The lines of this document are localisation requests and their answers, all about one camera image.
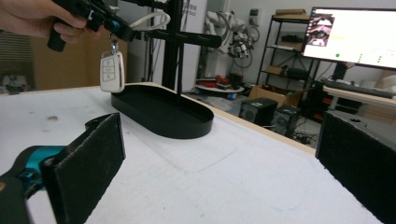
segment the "monitor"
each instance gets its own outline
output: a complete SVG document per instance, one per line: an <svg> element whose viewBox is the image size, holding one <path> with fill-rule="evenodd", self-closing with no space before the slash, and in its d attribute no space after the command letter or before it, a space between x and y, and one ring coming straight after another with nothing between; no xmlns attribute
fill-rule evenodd
<svg viewBox="0 0 396 224"><path fill-rule="evenodd" d="M337 62L338 74L345 72L343 63L395 69L394 21L396 8L313 7L302 54Z"/></svg>

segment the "key ring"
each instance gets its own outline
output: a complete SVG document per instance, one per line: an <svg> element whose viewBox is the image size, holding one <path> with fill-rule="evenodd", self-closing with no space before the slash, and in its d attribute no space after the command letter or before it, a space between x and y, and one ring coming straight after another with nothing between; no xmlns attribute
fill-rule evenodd
<svg viewBox="0 0 396 224"><path fill-rule="evenodd" d="M111 39L111 36L112 36L112 34L110 34L110 37L109 37L110 46L111 46L111 53L112 54L117 54L117 52L119 52L119 41L116 38Z"/></svg>

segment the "black foam pad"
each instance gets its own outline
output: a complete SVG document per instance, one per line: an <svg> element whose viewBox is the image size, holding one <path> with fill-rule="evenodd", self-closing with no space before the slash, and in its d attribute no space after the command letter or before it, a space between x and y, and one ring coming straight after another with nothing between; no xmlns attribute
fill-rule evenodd
<svg viewBox="0 0 396 224"><path fill-rule="evenodd" d="M91 120L87 127L61 153L40 163L58 223L84 223L125 158L119 114Z"/></svg>

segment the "black oval tray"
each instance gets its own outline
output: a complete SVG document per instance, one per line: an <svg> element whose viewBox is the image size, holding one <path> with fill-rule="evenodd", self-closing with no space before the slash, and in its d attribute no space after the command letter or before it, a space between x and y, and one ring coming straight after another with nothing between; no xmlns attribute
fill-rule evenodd
<svg viewBox="0 0 396 224"><path fill-rule="evenodd" d="M169 138L192 139L212 128L213 112L175 92L148 85L129 85L111 94L111 104L150 131Z"/></svg>

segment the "car key fob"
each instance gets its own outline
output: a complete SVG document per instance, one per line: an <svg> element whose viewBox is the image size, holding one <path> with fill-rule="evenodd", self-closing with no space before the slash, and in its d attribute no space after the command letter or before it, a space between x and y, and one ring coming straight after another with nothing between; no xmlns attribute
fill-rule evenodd
<svg viewBox="0 0 396 224"><path fill-rule="evenodd" d="M102 91L121 92L125 87L122 53L117 40L112 41L112 50L104 52L100 61L100 88Z"/></svg>

